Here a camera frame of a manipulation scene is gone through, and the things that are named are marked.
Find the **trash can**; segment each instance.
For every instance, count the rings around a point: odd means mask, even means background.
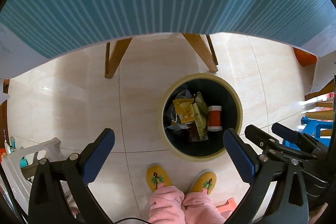
[[[171,122],[165,113],[176,95],[185,89],[188,89],[192,94],[200,91],[208,106],[222,106],[223,130],[208,132],[209,139],[206,141],[189,143],[181,140],[180,136],[167,128]],[[225,153],[224,131],[233,128],[239,134],[242,120],[243,108],[235,90],[222,78],[208,73],[197,73],[178,80],[168,89],[159,108],[159,132],[169,149],[177,156],[195,162],[213,160]]]

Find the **person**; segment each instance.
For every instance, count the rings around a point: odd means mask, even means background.
[[[149,200],[149,222],[152,224],[223,224],[209,195],[216,185],[216,174],[203,170],[192,182],[186,195],[175,187],[159,164],[147,168],[146,180],[153,192]]]

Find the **white plastic stool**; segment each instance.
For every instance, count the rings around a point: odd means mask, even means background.
[[[27,214],[32,184],[23,176],[20,168],[20,160],[26,155],[37,153],[42,150],[46,151],[44,157],[49,159],[50,162],[65,160],[67,157],[60,151],[60,144],[61,141],[58,138],[53,138],[50,141],[16,150],[2,158],[1,165],[6,173],[14,197]],[[66,181],[62,181],[62,187],[67,201],[70,202],[72,200],[72,195]]]

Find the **shoe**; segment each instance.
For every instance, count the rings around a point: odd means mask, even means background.
[[[173,185],[167,172],[159,164],[152,164],[147,168],[146,180],[152,192]]]
[[[217,176],[211,170],[203,170],[197,175],[190,186],[188,193],[200,192],[210,195],[217,181]]]

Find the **marble floor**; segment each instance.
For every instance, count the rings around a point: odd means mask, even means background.
[[[231,33],[211,38],[219,62],[215,74],[233,86],[243,106],[241,138],[249,142],[244,136],[249,124],[269,133],[275,122],[297,129],[304,110],[299,102],[310,91],[314,67],[301,67],[292,47],[278,42]],[[182,35],[136,37],[112,79],[104,78],[104,65],[105,44],[100,44],[11,79],[8,130],[17,146],[58,137],[64,154],[80,153],[104,128],[112,128],[115,147],[89,188],[113,221],[148,218],[151,192],[145,171],[155,162],[182,191],[203,169],[214,170],[215,205],[243,198],[248,184],[227,154],[204,163],[181,160],[167,149],[157,130],[158,102],[166,90],[183,76],[209,73]]]

